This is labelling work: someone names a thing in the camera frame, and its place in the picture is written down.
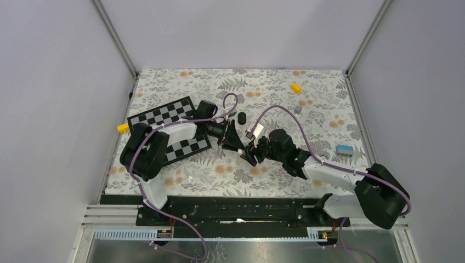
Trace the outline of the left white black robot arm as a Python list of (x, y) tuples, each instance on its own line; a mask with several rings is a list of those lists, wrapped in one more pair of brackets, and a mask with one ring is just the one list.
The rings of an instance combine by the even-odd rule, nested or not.
[(245, 148), (231, 119), (234, 114), (233, 108), (218, 109), (206, 100), (194, 107), (187, 96), (128, 118), (130, 137), (119, 162), (137, 182), (143, 202), (152, 205), (149, 218), (155, 224), (170, 218), (159, 175), (163, 167), (211, 148), (211, 138), (224, 150)]

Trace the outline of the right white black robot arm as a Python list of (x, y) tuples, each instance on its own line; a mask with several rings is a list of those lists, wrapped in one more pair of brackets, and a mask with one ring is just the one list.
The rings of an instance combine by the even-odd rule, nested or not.
[(388, 230), (398, 217), (411, 210), (409, 194), (385, 166), (375, 163), (358, 170), (319, 159), (298, 148), (283, 129), (251, 141), (242, 150), (241, 158), (254, 167), (266, 159), (280, 162), (291, 176), (319, 180), (348, 191), (349, 195), (327, 194), (320, 199), (322, 206), (315, 209), (314, 217), (323, 226), (339, 218), (366, 218)]

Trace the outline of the black earbud charging case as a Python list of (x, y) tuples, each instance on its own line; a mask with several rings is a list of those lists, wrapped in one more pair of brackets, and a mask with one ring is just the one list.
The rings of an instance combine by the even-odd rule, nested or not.
[(239, 112), (237, 114), (237, 122), (239, 125), (245, 125), (247, 123), (247, 115), (245, 112)]

